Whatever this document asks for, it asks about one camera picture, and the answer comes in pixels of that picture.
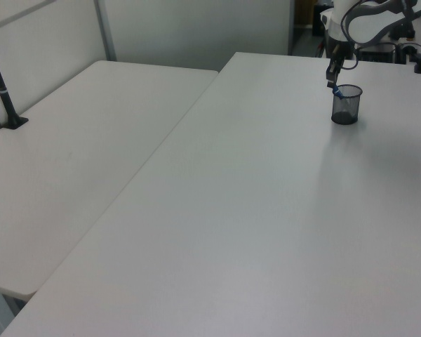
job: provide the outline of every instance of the robotic arm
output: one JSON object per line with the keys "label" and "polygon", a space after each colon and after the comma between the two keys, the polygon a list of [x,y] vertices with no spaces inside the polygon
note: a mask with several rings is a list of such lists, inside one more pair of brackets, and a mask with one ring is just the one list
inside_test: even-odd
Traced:
{"label": "robotic arm", "polygon": [[353,45],[372,46],[393,27],[421,16],[421,0],[334,0],[334,8],[321,14],[325,25],[328,87],[336,86],[343,62],[353,54]]}

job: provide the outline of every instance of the white table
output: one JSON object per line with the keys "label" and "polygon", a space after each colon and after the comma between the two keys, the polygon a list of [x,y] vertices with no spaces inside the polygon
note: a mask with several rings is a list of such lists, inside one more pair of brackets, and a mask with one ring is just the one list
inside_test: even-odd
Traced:
{"label": "white table", "polygon": [[0,130],[0,291],[28,299],[216,72],[97,62]]}
{"label": "white table", "polygon": [[421,336],[421,75],[326,68],[237,53],[3,337]]}

